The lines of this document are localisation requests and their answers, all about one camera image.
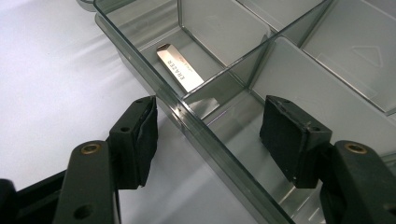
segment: clear plastic organizer box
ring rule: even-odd
[[[260,141],[264,99],[293,101],[332,129],[333,143],[361,142],[380,155],[396,151],[396,12],[383,2],[95,0],[94,6],[125,64],[258,222],[323,223],[318,191],[289,183]],[[191,90],[159,57],[166,45],[202,80]]]

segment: transparent plastic wall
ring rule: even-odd
[[[273,30],[281,31],[297,20],[321,0],[237,0],[260,19],[266,21]]]
[[[304,50],[381,112],[396,112],[396,2],[337,0]]]
[[[137,49],[129,48],[129,42],[117,28],[104,17],[97,15],[96,22],[120,51],[127,66],[137,71],[137,78],[155,93],[160,104],[180,130],[208,162],[217,175],[246,207],[259,223],[292,223],[289,216],[274,202],[247,170],[240,165],[229,150],[209,128],[180,100],[166,81],[140,56]]]
[[[311,9],[282,32],[235,61],[229,69],[220,71],[204,85],[187,94],[184,101],[201,119],[211,113],[217,114],[217,108],[227,105],[239,92],[250,88],[257,78],[259,66],[272,50],[274,38],[285,36],[296,45],[303,43],[329,4],[330,1],[323,2]]]
[[[303,7],[287,20],[282,19],[285,15],[280,11],[288,13],[295,2]],[[293,22],[292,18],[299,18],[320,2],[279,2],[277,10],[269,16],[286,26]],[[128,48],[137,49],[180,97],[191,91],[185,90],[164,66],[157,55],[160,46],[172,45],[202,81],[208,82],[278,31],[236,0],[96,0],[94,3],[99,14],[125,38]],[[261,4],[268,8],[275,5],[274,0]]]
[[[260,140],[265,96],[284,97],[313,115],[332,129],[332,143],[357,141],[380,154],[396,151],[395,120],[379,113],[286,37],[280,35],[270,41],[262,45],[266,53],[250,88],[230,91],[233,97],[206,115],[204,123],[294,221],[322,223],[318,189],[296,189]],[[239,66],[243,64],[236,64],[223,75],[237,76],[237,71],[243,71]],[[223,80],[213,80],[210,89],[221,87]],[[223,95],[210,92],[206,97]]]

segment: brass rivet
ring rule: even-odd
[[[99,144],[88,144],[81,149],[81,153],[84,155],[90,155],[99,151],[100,148],[101,146]]]
[[[357,145],[357,144],[346,143],[344,145],[344,147],[354,153],[358,153],[358,154],[366,154],[367,153],[367,149],[365,147]]]

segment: white surface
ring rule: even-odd
[[[75,1],[0,2],[0,177],[23,189],[106,139],[148,94]],[[255,223],[163,112],[147,186],[120,193],[123,223]]]

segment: clamp jaw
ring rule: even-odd
[[[396,177],[371,148],[330,144],[332,131],[291,101],[267,96],[260,137],[296,188],[323,182],[326,222],[396,223]]]
[[[18,192],[0,179],[0,223],[120,223],[118,190],[146,185],[157,139],[155,96],[134,101],[106,141],[73,150],[66,171]]]

